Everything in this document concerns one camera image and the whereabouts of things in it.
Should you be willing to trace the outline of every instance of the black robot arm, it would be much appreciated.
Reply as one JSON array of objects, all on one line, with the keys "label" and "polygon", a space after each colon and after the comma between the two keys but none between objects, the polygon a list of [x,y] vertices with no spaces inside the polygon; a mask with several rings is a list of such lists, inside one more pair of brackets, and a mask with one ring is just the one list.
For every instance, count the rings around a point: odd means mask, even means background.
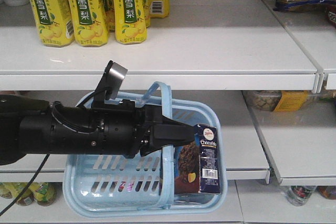
[{"label": "black robot arm", "polygon": [[[162,107],[114,99],[127,70],[110,61],[96,90],[77,107],[0,95],[0,165],[26,154],[113,154],[134,157],[194,140],[193,127],[162,115]],[[91,108],[84,104],[93,98]]]}]

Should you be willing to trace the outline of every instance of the store shelf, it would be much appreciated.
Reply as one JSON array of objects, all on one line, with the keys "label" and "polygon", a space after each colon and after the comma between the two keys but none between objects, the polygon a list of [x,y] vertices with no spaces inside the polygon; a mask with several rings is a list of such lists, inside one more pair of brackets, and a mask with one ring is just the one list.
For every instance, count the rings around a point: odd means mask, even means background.
[{"label": "store shelf", "polygon": [[[84,93],[45,91],[30,92],[27,95],[47,101],[64,101],[64,105],[74,106]],[[228,179],[267,180],[269,165],[241,92],[173,91],[173,98],[200,101],[216,112],[222,125]],[[47,177],[47,181],[61,182],[66,155],[52,155],[50,158],[40,176]],[[12,165],[1,166],[0,181],[23,181],[23,178],[28,181],[42,159],[43,155],[27,155]]]},{"label": "store shelf", "polygon": [[265,2],[288,34],[327,80],[326,89],[336,89],[336,30],[323,12],[284,13],[273,10],[275,1]]},{"label": "store shelf", "polygon": [[[0,198],[0,209],[9,202],[8,199]],[[42,207],[36,203],[26,207],[14,205],[0,218],[0,223],[237,223],[242,221],[243,215],[234,182],[229,182],[225,202],[209,214],[89,219],[77,215],[70,209],[64,200],[61,188],[58,188],[58,197],[52,205],[48,207]]]},{"label": "store shelf", "polygon": [[281,185],[336,185],[336,112],[317,102],[294,112],[251,109]]},{"label": "store shelf", "polygon": [[83,48],[43,46],[30,6],[0,6],[0,90],[93,90],[109,60],[122,89],[164,81],[173,90],[313,90],[317,69],[258,0],[172,0],[148,39]]},{"label": "store shelf", "polygon": [[336,223],[336,200],[318,192],[296,207],[285,198],[286,187],[279,187],[276,180],[269,185],[240,180],[237,190],[245,223]]}]

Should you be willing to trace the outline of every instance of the blue plastic basket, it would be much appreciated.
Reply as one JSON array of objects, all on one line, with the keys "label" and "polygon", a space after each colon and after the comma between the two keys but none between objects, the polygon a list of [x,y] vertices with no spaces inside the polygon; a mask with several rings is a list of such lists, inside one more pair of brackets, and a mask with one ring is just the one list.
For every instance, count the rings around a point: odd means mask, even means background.
[{"label": "blue plastic basket", "polygon": [[[153,97],[160,87],[161,97]],[[221,125],[215,112],[200,102],[172,99],[171,89],[155,82],[146,94],[119,92],[115,100],[133,100],[136,106],[162,106],[163,115],[189,125],[204,123],[218,129],[221,194],[174,195],[174,148],[133,159],[118,155],[68,155],[63,192],[67,204],[88,218],[200,214],[215,210],[226,198],[227,179]],[[92,99],[86,104],[89,108]]]}]

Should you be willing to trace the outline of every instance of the barcode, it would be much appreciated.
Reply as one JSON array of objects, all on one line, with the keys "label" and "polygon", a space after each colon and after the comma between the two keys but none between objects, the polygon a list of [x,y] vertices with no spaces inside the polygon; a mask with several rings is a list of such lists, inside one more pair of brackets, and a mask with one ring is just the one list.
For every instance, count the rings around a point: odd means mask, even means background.
[{"label": "barcode", "polygon": [[153,1],[151,4],[151,14],[163,14],[163,2]]},{"label": "barcode", "polygon": [[203,178],[214,178],[218,179],[218,171],[214,169],[202,169]]},{"label": "barcode", "polygon": [[68,38],[70,38],[71,36],[72,36],[72,34],[74,33],[74,27],[73,27],[73,25],[72,25],[72,20],[70,20],[67,24],[66,24],[66,26],[67,26],[67,37]]}]

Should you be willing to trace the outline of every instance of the basket handle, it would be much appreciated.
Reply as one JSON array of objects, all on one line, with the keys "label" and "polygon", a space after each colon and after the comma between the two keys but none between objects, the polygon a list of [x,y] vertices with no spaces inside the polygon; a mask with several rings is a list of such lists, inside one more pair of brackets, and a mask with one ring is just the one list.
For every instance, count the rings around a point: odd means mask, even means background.
[{"label": "basket handle", "polygon": [[137,101],[139,102],[140,105],[145,105],[153,93],[160,87],[161,90],[161,99],[162,99],[162,115],[164,115],[167,118],[172,118],[172,90],[170,86],[167,84],[161,82],[161,81],[156,81],[154,82],[150,88],[147,90],[147,92]]},{"label": "basket handle", "polygon": [[[154,82],[148,91],[137,101],[144,105],[146,104],[152,94],[160,87],[161,90],[161,104],[162,104],[162,115],[172,119],[173,117],[173,107],[172,107],[172,90],[170,86],[163,82],[156,81]],[[168,209],[170,208],[171,204],[174,201],[174,177],[173,177],[173,171],[174,171],[174,161],[173,161],[173,155],[174,153],[174,147],[172,145],[168,145],[162,148],[162,160],[165,160],[166,166],[165,170],[172,171],[169,173],[169,176],[166,176],[165,179],[162,181],[162,190],[160,199],[157,201],[156,204],[150,205],[150,206],[144,206],[139,207],[139,210],[146,210],[146,209],[155,209],[155,208],[164,208]]]}]

